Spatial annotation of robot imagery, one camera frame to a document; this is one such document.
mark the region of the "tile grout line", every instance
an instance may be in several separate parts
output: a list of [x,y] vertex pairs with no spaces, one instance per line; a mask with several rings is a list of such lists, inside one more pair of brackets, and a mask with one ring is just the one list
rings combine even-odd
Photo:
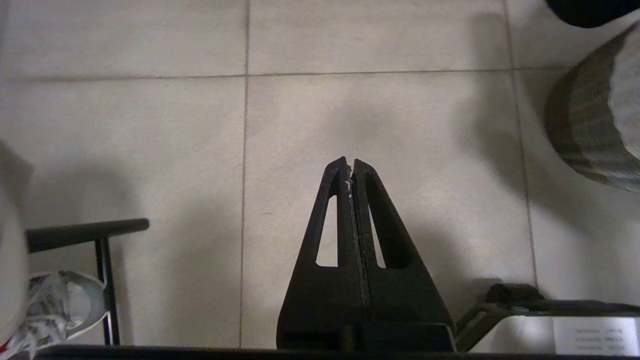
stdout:
[[522,67],[511,69],[468,69],[468,70],[389,70],[389,71],[346,71],[346,72],[288,72],[265,74],[234,74],[234,75],[201,75],[201,76],[132,76],[114,78],[4,78],[0,83],[75,83],[83,81],[127,81],[127,80],[189,80],[189,79],[227,79],[227,78],[266,78],[279,76],[331,76],[331,75],[378,75],[378,74],[432,74],[455,72],[505,72],[512,70],[566,70],[567,67]]
[[240,318],[238,327],[238,347],[242,348],[242,317],[244,291],[244,195],[246,189],[246,130],[249,108],[249,21],[251,20],[251,0],[246,0],[244,24],[244,123],[242,149],[242,205],[240,219]]
[[516,71],[528,70],[518,69],[515,67],[513,59],[513,42],[511,38],[511,23],[509,21],[509,4],[508,0],[503,0],[504,4],[504,16],[507,30],[507,47],[509,49],[509,61],[511,62],[511,86],[513,89],[513,96],[515,101],[516,111],[516,128],[518,130],[518,140],[520,141],[520,161],[522,162],[522,182],[524,185],[524,199],[527,208],[527,225],[529,226],[529,243],[531,246],[531,261],[533,264],[533,282],[536,288],[538,288],[538,265],[536,263],[536,247],[533,243],[533,223],[531,222],[531,202],[529,196],[529,180],[527,178],[527,159],[525,157],[524,139],[522,134],[522,119],[520,116],[520,101],[518,100],[518,87],[516,85]]

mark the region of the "sneaker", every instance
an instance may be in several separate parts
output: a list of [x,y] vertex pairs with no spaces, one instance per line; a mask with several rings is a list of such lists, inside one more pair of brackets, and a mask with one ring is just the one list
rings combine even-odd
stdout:
[[106,315],[104,287],[96,278],[71,271],[32,277],[25,320],[0,352],[0,360],[22,351],[33,359],[37,350],[91,329]]

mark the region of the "white label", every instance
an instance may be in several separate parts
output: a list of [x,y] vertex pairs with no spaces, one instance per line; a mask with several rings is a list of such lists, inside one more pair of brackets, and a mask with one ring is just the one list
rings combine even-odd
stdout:
[[638,356],[636,319],[554,317],[558,355]]

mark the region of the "black metal frame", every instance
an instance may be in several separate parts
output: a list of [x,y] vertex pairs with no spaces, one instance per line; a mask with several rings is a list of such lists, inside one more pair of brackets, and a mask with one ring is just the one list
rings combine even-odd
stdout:
[[[613,357],[558,356],[553,354],[471,354],[464,352],[338,352],[60,345],[43,349],[36,358],[39,360],[604,360],[612,359]],[[617,357],[616,359],[633,359],[633,357]]]
[[146,218],[137,218],[92,224],[28,229],[25,232],[30,254],[89,241],[95,243],[95,261],[98,268],[98,278],[105,285],[104,304],[107,309],[107,315],[102,321],[102,326],[104,329],[104,343],[107,345],[120,344],[120,329],[118,328],[118,313],[116,309],[115,287],[113,284],[113,271],[111,269],[109,238],[144,231],[148,228],[149,220]]

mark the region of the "beige floor tile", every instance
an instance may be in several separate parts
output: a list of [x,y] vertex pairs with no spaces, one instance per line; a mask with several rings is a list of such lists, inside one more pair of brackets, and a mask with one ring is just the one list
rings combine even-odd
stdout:
[[510,69],[499,0],[253,0],[250,72]]
[[43,0],[8,7],[0,66],[12,78],[244,73],[240,0]]
[[640,19],[640,12],[634,12],[602,27],[583,29],[558,19],[544,0],[507,0],[507,9],[517,69],[572,67]]
[[[150,218],[112,241],[124,342],[238,346],[244,79],[1,92],[0,134],[35,164],[28,226]],[[58,250],[32,268],[92,272],[92,256]]]
[[342,155],[376,168],[455,318],[497,279],[532,282],[516,124],[508,72],[252,78],[242,345],[275,346],[320,178]]
[[640,304],[640,195],[590,181],[549,144],[542,111],[555,70],[518,73],[531,223],[540,288],[557,299]]

